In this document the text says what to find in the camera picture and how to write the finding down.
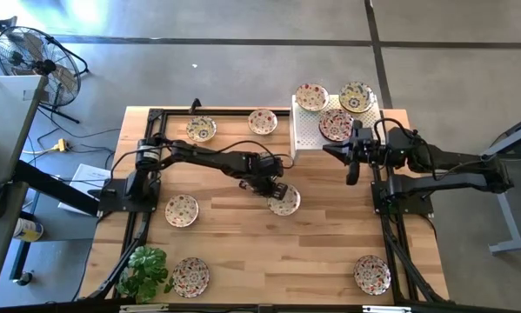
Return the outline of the yellow bowl blue floral inside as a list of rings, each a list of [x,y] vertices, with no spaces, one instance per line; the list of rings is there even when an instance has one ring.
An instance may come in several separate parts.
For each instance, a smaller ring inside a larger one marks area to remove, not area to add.
[[[193,117],[186,125],[187,137],[198,143],[211,140],[217,132],[216,122],[208,116]]]
[[[345,110],[357,114],[365,113],[377,104],[372,87],[360,81],[345,84],[338,93],[338,100]]]

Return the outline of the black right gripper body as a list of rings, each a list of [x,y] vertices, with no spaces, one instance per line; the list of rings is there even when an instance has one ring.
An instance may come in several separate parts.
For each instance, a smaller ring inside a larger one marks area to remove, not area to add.
[[[353,163],[366,163],[372,168],[385,166],[385,147],[378,140],[353,139],[350,151]]]

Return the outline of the white paper sheet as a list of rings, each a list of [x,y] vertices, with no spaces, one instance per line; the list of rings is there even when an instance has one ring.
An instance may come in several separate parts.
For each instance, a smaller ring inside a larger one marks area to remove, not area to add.
[[[61,178],[59,180],[67,183],[70,187],[83,192],[86,196],[96,197],[90,194],[90,190],[100,190],[106,181],[110,179],[110,171],[81,163],[72,178]]]

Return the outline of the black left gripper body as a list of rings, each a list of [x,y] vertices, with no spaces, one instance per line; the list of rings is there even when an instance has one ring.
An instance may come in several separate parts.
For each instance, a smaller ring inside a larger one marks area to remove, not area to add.
[[[242,179],[239,187],[243,190],[251,190],[257,196],[271,197],[273,184],[277,183],[279,177],[281,176],[266,176],[260,172]]]

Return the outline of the black aluminium table frame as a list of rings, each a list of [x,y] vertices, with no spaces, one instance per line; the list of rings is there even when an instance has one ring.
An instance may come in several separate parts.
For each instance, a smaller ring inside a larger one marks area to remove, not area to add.
[[[268,136],[253,134],[248,112],[209,109],[217,134],[201,144],[221,149],[252,140],[276,153],[290,154],[289,113],[278,117]],[[291,216],[277,216],[265,199],[237,187],[218,170],[177,163],[163,171],[159,208],[152,214],[147,244],[164,250],[172,270],[187,257],[206,262],[210,281],[205,292],[183,298],[164,294],[156,303],[207,304],[392,304],[387,290],[369,296],[358,288],[352,271],[359,257],[386,258],[379,216],[373,211],[371,169],[361,165],[359,183],[345,184],[346,167],[322,151],[300,152],[282,181],[296,186],[301,205]],[[177,194],[198,200],[199,217],[188,228],[174,228],[164,218],[167,201]],[[123,248],[128,214],[115,212],[97,226],[80,296],[89,296],[110,274]],[[404,218],[412,261],[431,287],[448,299],[434,230],[425,218]]]

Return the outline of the navy bowl red floral inside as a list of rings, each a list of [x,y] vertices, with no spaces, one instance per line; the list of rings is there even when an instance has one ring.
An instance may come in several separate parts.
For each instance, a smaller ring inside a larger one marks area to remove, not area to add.
[[[210,281],[209,267],[197,257],[187,257],[177,264],[172,274],[173,290],[183,298],[193,298],[205,292]]]
[[[391,286],[391,272],[378,256],[361,256],[355,263],[353,276],[359,289],[371,296],[383,295]]]
[[[345,110],[330,109],[322,113],[318,128],[322,136],[332,142],[342,142],[351,135],[354,118]]]

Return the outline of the grey desk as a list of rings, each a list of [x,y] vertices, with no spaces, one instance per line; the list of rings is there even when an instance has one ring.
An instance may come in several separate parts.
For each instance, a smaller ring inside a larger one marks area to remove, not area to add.
[[[27,183],[13,182],[12,177],[42,91],[40,76],[0,76],[0,190],[4,208],[0,217],[0,274],[29,188]]]

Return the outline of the green bowl red dotted inside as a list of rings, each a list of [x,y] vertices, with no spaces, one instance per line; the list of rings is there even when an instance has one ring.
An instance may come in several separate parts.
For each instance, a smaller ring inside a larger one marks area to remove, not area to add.
[[[198,214],[198,201],[188,194],[172,196],[164,210],[167,223],[176,228],[192,225],[197,220]]]
[[[249,114],[247,124],[253,133],[266,136],[277,128],[278,120],[272,110],[258,109]]]
[[[289,184],[282,200],[270,197],[267,199],[268,209],[278,216],[290,216],[294,214],[301,204],[301,195],[298,189]]]
[[[318,83],[303,83],[295,92],[295,102],[304,110],[323,110],[329,101],[328,91]]]

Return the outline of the black floor fan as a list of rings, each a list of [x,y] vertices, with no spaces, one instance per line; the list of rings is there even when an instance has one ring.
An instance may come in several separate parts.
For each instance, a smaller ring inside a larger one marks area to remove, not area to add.
[[[6,76],[43,78],[40,107],[65,119],[79,121],[59,109],[74,102],[82,76],[88,74],[87,62],[65,48],[53,36],[34,28],[13,26],[0,33],[0,69]]]

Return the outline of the green artificial plant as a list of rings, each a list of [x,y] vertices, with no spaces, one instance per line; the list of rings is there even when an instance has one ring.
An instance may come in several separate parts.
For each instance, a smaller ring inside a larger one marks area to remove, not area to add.
[[[121,296],[133,298],[137,303],[148,303],[163,288],[168,294],[174,278],[166,267],[166,253],[159,248],[141,246],[130,255],[128,265],[121,273],[116,290]]]

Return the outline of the grey metal table frame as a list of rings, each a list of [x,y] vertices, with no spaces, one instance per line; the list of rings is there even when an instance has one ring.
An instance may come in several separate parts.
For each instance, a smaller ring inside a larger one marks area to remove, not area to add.
[[[484,155],[505,155],[509,151],[521,147],[521,121],[501,133],[490,147],[483,152]],[[505,223],[511,235],[511,239],[504,242],[491,244],[490,253],[495,256],[502,252],[512,252],[521,250],[521,235],[516,221],[511,212],[507,193],[497,194],[499,206],[501,208]]]

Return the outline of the silver rail bracket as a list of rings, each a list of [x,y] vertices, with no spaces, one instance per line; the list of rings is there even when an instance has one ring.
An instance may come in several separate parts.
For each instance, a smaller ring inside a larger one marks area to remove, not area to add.
[[[363,313],[412,313],[410,307],[363,305]]]
[[[118,313],[166,313],[169,311],[168,304],[153,303],[153,304],[133,304],[122,305]]]

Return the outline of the blue desk leg with caster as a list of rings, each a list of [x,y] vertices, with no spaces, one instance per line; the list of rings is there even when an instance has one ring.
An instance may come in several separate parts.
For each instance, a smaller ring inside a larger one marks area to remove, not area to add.
[[[33,278],[33,272],[24,269],[30,251],[30,242],[21,241],[18,245],[15,260],[12,264],[9,279],[19,285],[28,285]]]

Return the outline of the white perforated metal shelf riser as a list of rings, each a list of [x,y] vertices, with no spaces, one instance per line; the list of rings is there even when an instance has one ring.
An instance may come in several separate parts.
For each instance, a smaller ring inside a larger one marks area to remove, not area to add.
[[[296,96],[291,98],[290,136],[291,157],[295,161],[306,151],[321,150],[324,144],[330,143],[321,134],[318,124],[323,112],[330,109],[342,109],[338,95],[329,95],[329,103],[321,111],[308,111],[296,102]],[[373,128],[374,123],[382,117],[378,103],[364,113],[349,113],[354,119],[360,120],[366,128]]]

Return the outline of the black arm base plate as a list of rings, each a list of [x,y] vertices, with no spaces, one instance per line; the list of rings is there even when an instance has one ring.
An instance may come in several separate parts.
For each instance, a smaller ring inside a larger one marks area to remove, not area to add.
[[[429,215],[434,212],[428,190],[404,187],[399,182],[375,181],[371,183],[371,194],[377,214]]]
[[[139,198],[126,195],[126,183],[127,179],[113,179],[107,187],[102,188],[98,196],[97,209],[103,212],[138,213],[151,213],[156,210],[161,186],[159,182],[152,184],[146,195]]]

